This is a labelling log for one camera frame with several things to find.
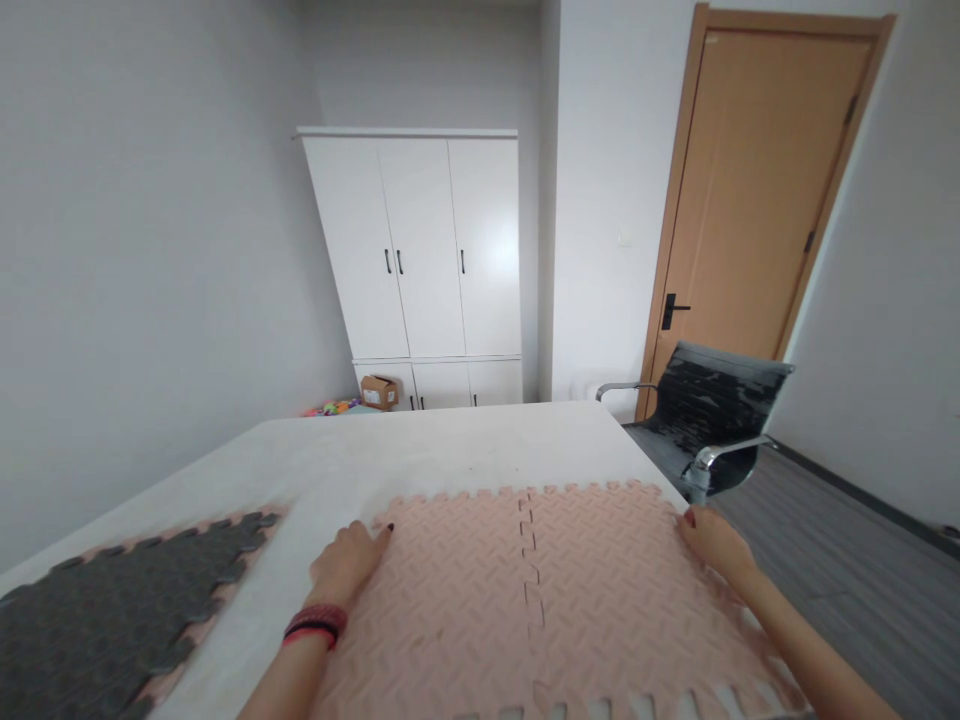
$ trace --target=bracelet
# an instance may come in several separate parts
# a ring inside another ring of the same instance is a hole
[[[300,628],[299,630],[294,630],[292,633],[284,637],[280,647],[292,645],[297,640],[309,637],[310,635],[321,635],[326,638],[328,651],[333,650],[333,646],[336,644],[336,640],[333,638],[333,633],[326,628]]]
[[[329,649],[337,646],[340,635],[347,629],[347,613],[336,605],[311,605],[296,615],[283,633],[284,642],[299,630],[322,630],[329,635]]]

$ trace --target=table top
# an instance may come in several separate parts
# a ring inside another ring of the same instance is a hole
[[[309,590],[307,568],[336,530],[398,495],[637,478],[686,503],[596,402],[272,420],[0,575],[0,596],[92,547],[262,505],[290,513],[240,591],[151,714],[233,718]]]

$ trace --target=white wall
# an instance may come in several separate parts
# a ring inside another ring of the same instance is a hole
[[[557,230],[557,93],[560,0],[540,4],[540,401],[553,397],[553,278]]]
[[[309,27],[321,109],[302,125],[519,131],[523,394],[535,401],[538,9],[314,1]]]
[[[882,15],[907,0],[714,7]],[[557,131],[553,400],[640,376],[693,0],[564,0]],[[620,247],[620,231],[631,247]],[[621,422],[636,394],[608,393]]]
[[[0,570],[353,389],[289,4],[0,11]]]
[[[960,5],[917,4],[901,22],[770,432],[960,525]]]

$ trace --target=hand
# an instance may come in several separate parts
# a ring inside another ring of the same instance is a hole
[[[313,589],[303,606],[336,605],[349,611],[380,564],[392,535],[393,523],[381,530],[376,540],[359,520],[340,528],[336,539],[310,565]]]
[[[691,505],[677,520],[677,529],[694,554],[730,585],[758,572],[750,546],[712,508]]]

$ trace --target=cabinet door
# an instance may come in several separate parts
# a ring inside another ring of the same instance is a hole
[[[450,140],[468,355],[520,353],[516,140]]]
[[[413,366],[413,375],[421,410],[472,404],[467,363],[419,363]]]
[[[410,354],[463,355],[447,143],[378,143]]]
[[[376,141],[304,138],[354,357],[409,357]]]
[[[523,402],[519,360],[489,360],[467,363],[471,400],[477,407]]]
[[[383,365],[354,365],[357,373],[357,386],[364,375],[376,375],[393,380],[397,384],[399,402],[390,408],[390,412],[404,412],[417,408],[417,386],[413,381],[413,368],[410,363],[384,363]]]

